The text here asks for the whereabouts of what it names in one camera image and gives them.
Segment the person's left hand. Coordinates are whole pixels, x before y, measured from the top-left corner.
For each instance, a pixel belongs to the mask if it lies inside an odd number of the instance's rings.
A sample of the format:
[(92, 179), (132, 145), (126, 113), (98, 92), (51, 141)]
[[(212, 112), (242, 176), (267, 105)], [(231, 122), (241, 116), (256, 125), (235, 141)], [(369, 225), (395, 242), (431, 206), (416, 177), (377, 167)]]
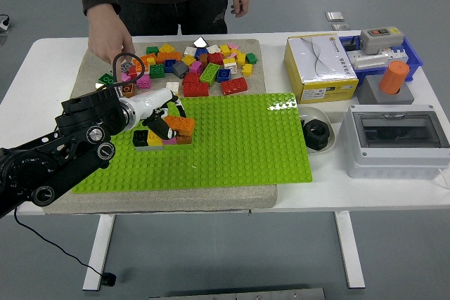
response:
[(251, 0), (232, 0), (231, 13), (236, 18), (241, 18), (248, 14)]

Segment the person's right hand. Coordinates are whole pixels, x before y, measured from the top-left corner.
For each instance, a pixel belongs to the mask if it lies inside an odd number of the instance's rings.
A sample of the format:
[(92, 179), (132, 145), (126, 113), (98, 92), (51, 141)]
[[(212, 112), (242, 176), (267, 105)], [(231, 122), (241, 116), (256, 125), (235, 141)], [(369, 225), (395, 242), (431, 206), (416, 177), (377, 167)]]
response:
[(89, 50), (113, 64), (120, 53), (135, 53), (132, 37), (111, 4), (99, 4), (86, 12), (89, 22)]

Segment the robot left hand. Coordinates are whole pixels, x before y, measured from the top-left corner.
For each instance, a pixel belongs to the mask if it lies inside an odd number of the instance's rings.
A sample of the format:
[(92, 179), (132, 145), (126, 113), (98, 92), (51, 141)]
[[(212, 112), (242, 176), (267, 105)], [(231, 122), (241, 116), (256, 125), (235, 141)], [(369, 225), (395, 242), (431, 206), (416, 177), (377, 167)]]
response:
[(129, 100), (133, 126), (140, 121), (156, 136), (163, 140), (175, 138), (178, 133), (166, 123), (164, 118), (168, 115), (168, 103), (176, 105), (181, 117), (186, 117), (183, 104), (178, 96), (168, 88), (159, 89), (134, 96)]

